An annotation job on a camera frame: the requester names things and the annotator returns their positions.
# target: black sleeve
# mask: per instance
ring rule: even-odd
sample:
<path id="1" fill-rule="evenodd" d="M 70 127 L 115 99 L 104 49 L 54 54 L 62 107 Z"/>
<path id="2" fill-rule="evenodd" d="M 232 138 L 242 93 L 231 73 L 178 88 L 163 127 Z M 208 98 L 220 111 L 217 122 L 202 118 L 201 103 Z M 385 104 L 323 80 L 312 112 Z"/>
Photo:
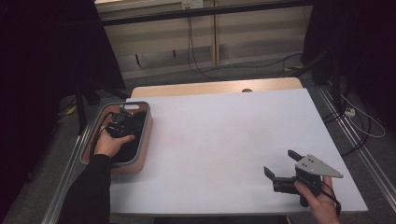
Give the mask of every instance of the black sleeve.
<path id="1" fill-rule="evenodd" d="M 67 191 L 58 223 L 109 223 L 111 159 L 94 155 Z"/>

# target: black horizontal bar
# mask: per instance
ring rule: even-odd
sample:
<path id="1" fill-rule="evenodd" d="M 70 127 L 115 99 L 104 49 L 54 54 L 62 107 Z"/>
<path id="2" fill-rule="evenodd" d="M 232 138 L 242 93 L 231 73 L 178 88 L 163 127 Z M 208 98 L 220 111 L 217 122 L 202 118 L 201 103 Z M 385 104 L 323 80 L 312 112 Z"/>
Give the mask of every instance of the black horizontal bar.
<path id="1" fill-rule="evenodd" d="M 205 7 L 205 8 L 191 9 L 191 10 L 170 11 L 170 12 L 155 13 L 155 14 L 148 14 L 141 16 L 125 16 L 125 17 L 108 18 L 108 19 L 103 19 L 101 23 L 104 26 L 112 26 L 112 25 L 145 22 L 145 21 L 165 21 L 165 20 L 181 19 L 188 17 L 202 17 L 202 16 L 258 11 L 258 10 L 267 10 L 267 9 L 276 9 L 276 8 L 285 8 L 285 7 L 304 7 L 304 6 L 311 6 L 318 1 L 319 0 L 287 0 L 287 1 L 275 1 L 275 2 L 228 6 L 228 7 Z"/>

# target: white cable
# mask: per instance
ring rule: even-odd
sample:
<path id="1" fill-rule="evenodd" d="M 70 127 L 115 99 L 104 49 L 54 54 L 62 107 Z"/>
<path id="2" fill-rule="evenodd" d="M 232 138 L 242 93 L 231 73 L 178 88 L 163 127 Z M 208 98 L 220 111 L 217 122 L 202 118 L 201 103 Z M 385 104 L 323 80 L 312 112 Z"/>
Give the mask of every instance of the white cable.
<path id="1" fill-rule="evenodd" d="M 382 127 L 382 125 L 381 125 L 378 121 L 376 121 L 376 120 L 375 120 L 374 118 L 372 118 L 370 115 L 364 113 L 364 112 L 361 111 L 359 108 L 357 108 L 357 107 L 354 106 L 352 103 L 350 103 L 350 102 L 347 100 L 347 98 L 346 98 L 345 96 L 343 96 L 342 94 L 341 94 L 341 96 L 342 96 L 342 97 L 344 98 L 344 100 L 346 100 L 353 108 L 357 109 L 357 110 L 358 110 L 359 112 L 361 112 L 363 115 L 367 116 L 367 118 L 373 120 L 373 121 L 382 129 L 383 133 L 382 133 L 381 135 L 372 135 L 372 134 L 369 134 L 369 133 L 365 132 L 364 130 L 362 130 L 361 128 L 359 128 L 358 125 L 356 125 L 356 124 L 352 121 L 351 117 L 349 116 L 349 121 L 353 124 L 353 126 L 355 126 L 355 128 L 357 128 L 357 129 L 358 129 L 359 131 L 361 131 L 362 133 L 365 133 L 365 134 L 367 134 L 367 135 L 369 135 L 369 136 L 371 136 L 371 137 L 374 137 L 374 138 L 380 138 L 380 137 L 385 136 L 386 131 L 385 131 L 384 127 Z"/>

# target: white tabletop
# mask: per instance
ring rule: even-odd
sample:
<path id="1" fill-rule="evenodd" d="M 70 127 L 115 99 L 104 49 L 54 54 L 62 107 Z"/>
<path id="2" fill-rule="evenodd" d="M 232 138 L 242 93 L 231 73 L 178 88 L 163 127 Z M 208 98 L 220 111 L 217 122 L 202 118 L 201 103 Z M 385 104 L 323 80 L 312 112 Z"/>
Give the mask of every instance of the white tabletop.
<path id="1" fill-rule="evenodd" d="M 308 211 L 273 191 L 262 167 L 295 175 L 288 149 L 344 174 L 334 179 L 344 212 L 367 207 L 306 90 L 134 98 L 154 120 L 143 171 L 113 175 L 111 212 L 257 215 Z"/>

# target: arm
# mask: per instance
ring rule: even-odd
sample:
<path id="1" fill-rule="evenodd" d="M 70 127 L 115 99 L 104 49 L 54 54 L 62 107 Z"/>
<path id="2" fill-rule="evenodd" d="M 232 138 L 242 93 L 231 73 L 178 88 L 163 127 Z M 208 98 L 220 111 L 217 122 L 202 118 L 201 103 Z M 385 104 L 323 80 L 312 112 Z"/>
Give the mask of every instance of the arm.
<path id="1" fill-rule="evenodd" d="M 110 215 L 111 157 L 132 141 L 132 135 L 112 138 L 101 132 L 95 155 L 64 198 L 58 223 L 108 223 Z"/>
<path id="2" fill-rule="evenodd" d="M 332 188 L 332 178 L 323 176 L 323 182 Z M 332 191 L 323 185 L 322 189 L 332 195 Z M 311 190 L 303 183 L 296 181 L 294 186 L 306 198 L 311 209 L 311 213 L 319 224 L 339 224 L 340 220 L 335 212 L 334 201 L 327 196 L 320 194 L 315 197 Z"/>

